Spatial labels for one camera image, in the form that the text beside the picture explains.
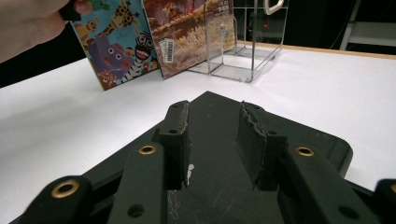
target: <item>transparent plastic container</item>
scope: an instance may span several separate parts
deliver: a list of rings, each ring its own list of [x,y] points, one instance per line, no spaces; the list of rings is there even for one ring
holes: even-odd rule
[[[233,48],[223,48],[225,51],[217,55],[208,54],[208,64],[216,65],[210,74],[251,82],[282,48],[288,5],[289,0],[274,4],[269,0],[234,0]],[[217,30],[219,36],[226,36],[223,25],[211,27],[208,24],[206,29]],[[207,43],[208,51],[213,45]]]
[[[210,0],[204,3],[206,58],[189,71],[210,75],[223,65],[224,50],[233,49],[233,0]]]

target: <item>illustrated book cover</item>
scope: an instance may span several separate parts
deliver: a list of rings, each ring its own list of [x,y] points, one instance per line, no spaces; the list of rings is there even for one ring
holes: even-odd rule
[[[91,2],[92,13],[72,24],[104,90],[159,67],[140,0]]]
[[[143,5],[164,78],[233,47],[233,0],[143,0]]]

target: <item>black wall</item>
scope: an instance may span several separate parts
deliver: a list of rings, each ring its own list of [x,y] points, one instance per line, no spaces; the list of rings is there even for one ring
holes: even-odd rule
[[[362,0],[357,20],[396,22],[395,1]],[[353,4],[354,0],[290,0],[284,44],[339,49]],[[348,49],[396,54],[396,48],[389,47],[352,44]],[[68,24],[52,41],[0,63],[0,88],[82,58],[85,54]]]

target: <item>finger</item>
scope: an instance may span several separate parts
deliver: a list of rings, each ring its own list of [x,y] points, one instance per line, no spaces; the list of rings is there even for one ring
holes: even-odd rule
[[[38,44],[47,42],[64,29],[65,24],[59,13],[47,18],[30,20],[9,26],[0,33],[0,62],[4,62]]]
[[[81,16],[85,16],[92,12],[92,3],[89,0],[76,0],[74,9]]]
[[[14,0],[27,19],[46,18],[59,11],[69,0]]]

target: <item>white tabletop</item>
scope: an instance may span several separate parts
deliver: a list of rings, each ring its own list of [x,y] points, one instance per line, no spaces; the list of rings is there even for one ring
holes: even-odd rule
[[[84,59],[0,89],[0,223],[49,182],[81,175],[160,122],[170,104],[213,91],[345,139],[346,179],[396,178],[396,61],[283,49],[246,84],[160,72],[102,91]]]

